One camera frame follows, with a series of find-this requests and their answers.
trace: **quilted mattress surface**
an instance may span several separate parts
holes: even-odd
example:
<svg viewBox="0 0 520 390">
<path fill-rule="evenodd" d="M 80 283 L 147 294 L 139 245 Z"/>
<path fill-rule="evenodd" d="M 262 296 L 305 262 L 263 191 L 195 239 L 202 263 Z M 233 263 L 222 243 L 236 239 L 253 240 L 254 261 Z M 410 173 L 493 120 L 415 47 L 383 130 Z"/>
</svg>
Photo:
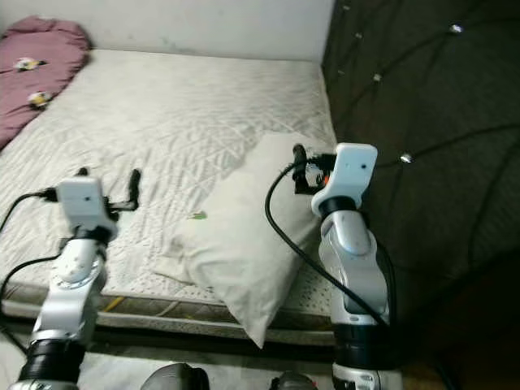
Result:
<svg viewBox="0 0 520 390">
<path fill-rule="evenodd" d="M 151 269 L 176 222 L 197 212 L 266 132 L 334 144 L 318 64 L 92 50 L 69 87 L 0 153 L 0 212 L 83 166 L 102 178 L 112 201 L 123 200 L 138 167 L 141 207 L 121 215 L 103 293 L 218 304 L 211 292 Z M 26 201 L 0 236 L 0 275 L 55 254 L 65 236 L 58 205 Z M 48 270 L 32 266 L 14 281 L 44 287 Z M 304 269 L 285 307 L 327 315 L 327 284 Z"/>
</svg>

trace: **bed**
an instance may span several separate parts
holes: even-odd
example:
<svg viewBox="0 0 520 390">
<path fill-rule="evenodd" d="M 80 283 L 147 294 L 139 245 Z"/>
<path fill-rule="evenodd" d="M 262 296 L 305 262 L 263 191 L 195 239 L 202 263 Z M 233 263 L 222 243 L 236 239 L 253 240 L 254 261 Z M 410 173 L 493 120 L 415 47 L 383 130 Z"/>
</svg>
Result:
<svg viewBox="0 0 520 390">
<path fill-rule="evenodd" d="M 111 197 L 123 199 L 128 174 L 139 167 L 142 206 L 122 216 L 110 245 L 106 312 L 98 322 L 245 338 L 210 291 L 150 269 L 164 232 L 196 211 L 266 132 L 335 144 L 318 64 L 91 50 L 64 92 L 0 152 L 0 210 L 85 165 Z M 66 235 L 58 206 L 27 201 L 0 237 L 0 275 L 55 253 Z M 35 266 L 14 278 L 9 314 L 36 317 L 48 270 Z M 329 295 L 326 282 L 303 266 L 266 339 L 329 345 Z"/>
</svg>

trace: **tufted headboard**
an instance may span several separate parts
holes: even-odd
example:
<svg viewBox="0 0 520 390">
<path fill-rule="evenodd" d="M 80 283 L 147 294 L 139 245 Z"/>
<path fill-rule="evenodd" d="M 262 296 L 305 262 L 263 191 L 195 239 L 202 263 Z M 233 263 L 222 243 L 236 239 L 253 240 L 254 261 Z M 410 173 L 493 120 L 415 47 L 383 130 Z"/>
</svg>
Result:
<svg viewBox="0 0 520 390">
<path fill-rule="evenodd" d="M 518 318 L 519 42 L 520 2 L 335 5 L 323 60 L 334 127 L 379 149 L 365 207 L 396 269 L 398 318 L 428 348 Z"/>
</svg>

